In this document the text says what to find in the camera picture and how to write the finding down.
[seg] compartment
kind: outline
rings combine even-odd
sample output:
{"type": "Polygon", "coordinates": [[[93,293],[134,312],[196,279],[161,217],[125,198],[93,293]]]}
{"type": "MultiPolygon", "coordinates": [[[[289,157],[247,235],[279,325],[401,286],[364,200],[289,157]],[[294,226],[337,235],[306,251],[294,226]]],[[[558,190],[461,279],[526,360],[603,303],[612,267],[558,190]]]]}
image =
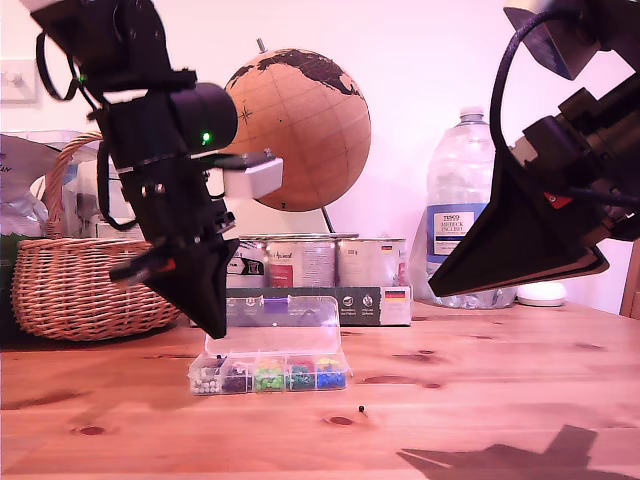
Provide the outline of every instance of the compartment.
{"type": "Polygon", "coordinates": [[[254,362],[254,358],[229,357],[222,373],[222,393],[252,392],[254,362]]]}
{"type": "Polygon", "coordinates": [[[256,392],[281,392],[285,388],[283,356],[262,356],[255,364],[253,386],[256,392]]]}
{"type": "Polygon", "coordinates": [[[189,369],[191,393],[196,395],[215,395],[220,393],[221,368],[225,357],[200,355],[189,369]]]}
{"type": "Polygon", "coordinates": [[[344,355],[318,355],[315,366],[318,390],[335,390],[347,386],[348,367],[344,355]]]}
{"type": "Polygon", "coordinates": [[[316,367],[313,355],[297,355],[287,358],[287,388],[291,391],[314,390],[316,367]]]}

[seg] tin can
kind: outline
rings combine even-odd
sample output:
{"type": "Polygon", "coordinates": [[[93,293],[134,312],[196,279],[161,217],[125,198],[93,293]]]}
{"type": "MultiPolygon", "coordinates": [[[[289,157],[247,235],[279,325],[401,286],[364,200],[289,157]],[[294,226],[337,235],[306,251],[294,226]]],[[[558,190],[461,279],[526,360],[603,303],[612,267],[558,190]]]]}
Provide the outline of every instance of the tin can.
{"type": "Polygon", "coordinates": [[[338,285],[398,287],[406,285],[404,238],[355,238],[338,242],[338,285]]]}
{"type": "Polygon", "coordinates": [[[333,240],[270,241],[269,286],[335,286],[335,247],[333,240]]]}
{"type": "Polygon", "coordinates": [[[240,246],[227,266],[227,288],[264,288],[267,286],[267,251],[264,242],[240,238],[240,246]]]}

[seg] cork globe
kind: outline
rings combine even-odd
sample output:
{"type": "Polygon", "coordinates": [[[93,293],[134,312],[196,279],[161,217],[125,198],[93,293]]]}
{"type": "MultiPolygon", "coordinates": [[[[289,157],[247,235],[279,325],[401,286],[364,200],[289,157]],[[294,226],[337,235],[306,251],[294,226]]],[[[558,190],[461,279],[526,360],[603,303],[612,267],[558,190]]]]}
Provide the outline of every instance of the cork globe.
{"type": "Polygon", "coordinates": [[[261,203],[286,211],[320,208],[362,173],[371,146],[369,109],[332,60],[308,50],[265,52],[240,68],[226,90],[238,132],[224,151],[269,148],[284,160],[282,187],[261,203]]]}

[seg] bottle cap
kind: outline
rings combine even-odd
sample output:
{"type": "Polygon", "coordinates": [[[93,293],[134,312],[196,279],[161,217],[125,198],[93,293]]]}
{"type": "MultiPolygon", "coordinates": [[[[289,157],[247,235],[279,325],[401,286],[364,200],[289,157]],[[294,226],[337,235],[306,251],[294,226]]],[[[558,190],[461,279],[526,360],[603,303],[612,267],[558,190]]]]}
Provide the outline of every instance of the bottle cap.
{"type": "Polygon", "coordinates": [[[466,115],[483,115],[484,116],[484,108],[476,105],[471,107],[463,107],[460,109],[460,117],[464,117],[466,115]]]}

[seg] german flag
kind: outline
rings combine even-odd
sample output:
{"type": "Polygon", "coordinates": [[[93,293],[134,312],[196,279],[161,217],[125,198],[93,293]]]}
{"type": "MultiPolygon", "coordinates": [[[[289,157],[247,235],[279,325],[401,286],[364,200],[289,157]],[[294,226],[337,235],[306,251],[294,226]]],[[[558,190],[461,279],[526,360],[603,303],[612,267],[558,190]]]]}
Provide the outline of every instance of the german flag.
{"type": "Polygon", "coordinates": [[[407,294],[404,290],[387,290],[384,292],[384,299],[387,302],[404,302],[407,294]]]}

